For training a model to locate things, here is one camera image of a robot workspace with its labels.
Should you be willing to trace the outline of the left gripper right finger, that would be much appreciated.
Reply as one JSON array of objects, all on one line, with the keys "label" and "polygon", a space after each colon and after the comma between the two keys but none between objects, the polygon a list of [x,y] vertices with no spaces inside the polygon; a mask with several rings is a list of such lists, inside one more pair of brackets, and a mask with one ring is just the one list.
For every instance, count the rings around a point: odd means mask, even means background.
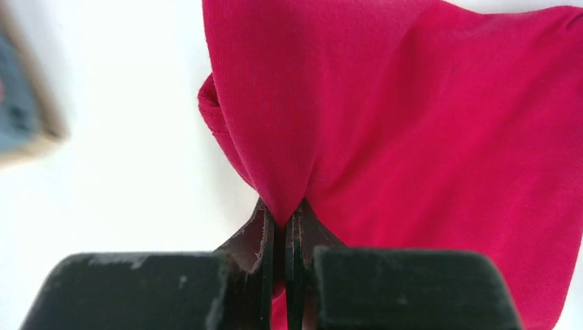
[{"label": "left gripper right finger", "polygon": [[486,256],[348,247],[302,200],[286,227],[289,329],[521,329]]}]

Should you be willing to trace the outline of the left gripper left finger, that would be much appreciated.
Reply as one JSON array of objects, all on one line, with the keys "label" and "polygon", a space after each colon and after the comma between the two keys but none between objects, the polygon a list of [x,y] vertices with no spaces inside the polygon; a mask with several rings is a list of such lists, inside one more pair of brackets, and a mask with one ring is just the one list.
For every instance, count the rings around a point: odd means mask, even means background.
[{"label": "left gripper left finger", "polygon": [[274,222],[258,201],[211,252],[73,254],[45,279],[23,329],[269,329]]}]

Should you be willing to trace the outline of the red t shirt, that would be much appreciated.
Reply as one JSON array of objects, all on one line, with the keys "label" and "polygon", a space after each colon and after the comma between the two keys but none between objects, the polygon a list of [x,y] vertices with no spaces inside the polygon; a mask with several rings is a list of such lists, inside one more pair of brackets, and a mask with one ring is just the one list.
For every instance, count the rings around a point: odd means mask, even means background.
[{"label": "red t shirt", "polygon": [[552,329],[582,240],[582,9],[204,1],[199,109],[283,225],[350,245],[473,250]]}]

